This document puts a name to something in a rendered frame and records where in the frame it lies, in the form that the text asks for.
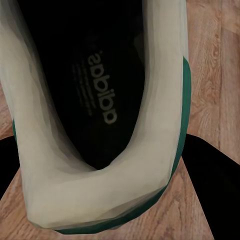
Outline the gym shoe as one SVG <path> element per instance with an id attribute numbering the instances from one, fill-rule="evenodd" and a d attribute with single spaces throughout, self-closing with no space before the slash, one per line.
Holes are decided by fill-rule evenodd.
<path id="1" fill-rule="evenodd" d="M 116 230 L 158 202 L 191 108 L 186 0 L 0 0 L 28 221 Z"/>

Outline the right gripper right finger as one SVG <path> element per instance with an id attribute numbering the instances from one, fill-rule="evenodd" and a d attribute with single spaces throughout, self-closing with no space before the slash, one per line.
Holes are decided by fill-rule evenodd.
<path id="1" fill-rule="evenodd" d="M 191 134 L 181 156 L 214 240 L 240 240 L 240 165 Z"/>

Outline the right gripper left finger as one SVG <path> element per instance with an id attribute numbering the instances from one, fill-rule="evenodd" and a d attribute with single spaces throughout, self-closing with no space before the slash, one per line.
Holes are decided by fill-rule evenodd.
<path id="1" fill-rule="evenodd" d="M 20 168 L 14 135 L 0 140 L 0 200 Z"/>

